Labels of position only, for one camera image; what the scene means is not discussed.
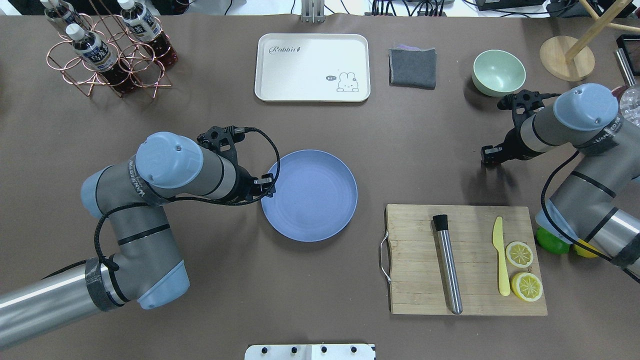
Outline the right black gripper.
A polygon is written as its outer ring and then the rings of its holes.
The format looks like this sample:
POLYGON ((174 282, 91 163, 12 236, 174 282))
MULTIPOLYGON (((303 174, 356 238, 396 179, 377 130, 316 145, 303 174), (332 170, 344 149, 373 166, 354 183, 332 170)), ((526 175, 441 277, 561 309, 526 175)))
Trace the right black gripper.
POLYGON ((509 160, 530 160, 530 149, 524 145, 519 130, 515 127, 499 145, 486 145, 481 148, 481 164, 496 167, 509 160))

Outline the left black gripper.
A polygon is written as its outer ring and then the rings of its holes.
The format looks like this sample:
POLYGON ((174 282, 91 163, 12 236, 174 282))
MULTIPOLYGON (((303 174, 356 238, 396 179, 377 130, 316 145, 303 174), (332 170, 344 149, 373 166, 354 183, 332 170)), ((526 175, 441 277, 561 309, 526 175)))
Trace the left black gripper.
POLYGON ((237 178, 232 192, 234 204, 244 204, 256 199, 272 198, 275 193, 275 180, 273 173, 263 174, 260 178, 253 177, 242 166, 235 168, 237 178))

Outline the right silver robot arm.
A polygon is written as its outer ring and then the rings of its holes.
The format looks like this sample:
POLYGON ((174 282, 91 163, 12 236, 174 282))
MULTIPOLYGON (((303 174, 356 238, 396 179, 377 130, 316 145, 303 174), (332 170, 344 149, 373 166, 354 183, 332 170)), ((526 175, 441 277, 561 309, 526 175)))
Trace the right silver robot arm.
POLYGON ((613 199, 638 182, 639 128, 622 117, 610 89, 585 83, 555 95, 522 89, 498 102, 510 110, 514 127, 502 143, 483 146, 482 162, 497 166, 530 160, 565 144, 583 155, 535 217, 562 242, 583 240, 617 268, 639 278, 639 221, 613 199))

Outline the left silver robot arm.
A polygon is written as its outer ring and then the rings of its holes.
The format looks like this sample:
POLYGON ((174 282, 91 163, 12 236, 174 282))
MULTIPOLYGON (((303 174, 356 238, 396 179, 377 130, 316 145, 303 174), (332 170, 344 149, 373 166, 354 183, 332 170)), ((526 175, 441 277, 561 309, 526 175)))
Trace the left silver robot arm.
POLYGON ((278 173, 254 177, 235 144, 255 127, 211 127, 196 140, 161 131, 126 162, 88 177, 81 200, 98 219, 96 255, 1 297, 1 348, 7 349, 129 301, 155 309, 190 286, 164 205, 198 201, 239 207, 275 193, 278 173))

